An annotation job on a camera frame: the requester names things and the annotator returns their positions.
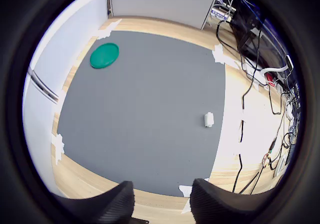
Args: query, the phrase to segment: gray mat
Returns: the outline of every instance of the gray mat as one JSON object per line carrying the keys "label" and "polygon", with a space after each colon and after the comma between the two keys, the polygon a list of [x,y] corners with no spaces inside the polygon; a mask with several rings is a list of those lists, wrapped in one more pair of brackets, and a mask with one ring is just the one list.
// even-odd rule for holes
{"label": "gray mat", "polygon": [[[93,69],[90,55],[114,42],[119,57]],[[210,176],[225,101],[225,66],[181,40],[113,31],[97,40],[68,90],[58,133],[65,154],[109,180],[183,197],[179,185]],[[204,126],[213,112],[214,125]]]}

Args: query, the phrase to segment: small white object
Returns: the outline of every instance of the small white object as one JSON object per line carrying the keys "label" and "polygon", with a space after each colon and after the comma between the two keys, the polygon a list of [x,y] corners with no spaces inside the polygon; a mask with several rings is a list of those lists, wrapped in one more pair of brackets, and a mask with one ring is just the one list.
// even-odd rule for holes
{"label": "small white object", "polygon": [[205,114],[204,116],[204,125],[206,127],[212,127],[212,125],[215,123],[214,121],[214,114],[212,112],[208,112],[207,114]]}

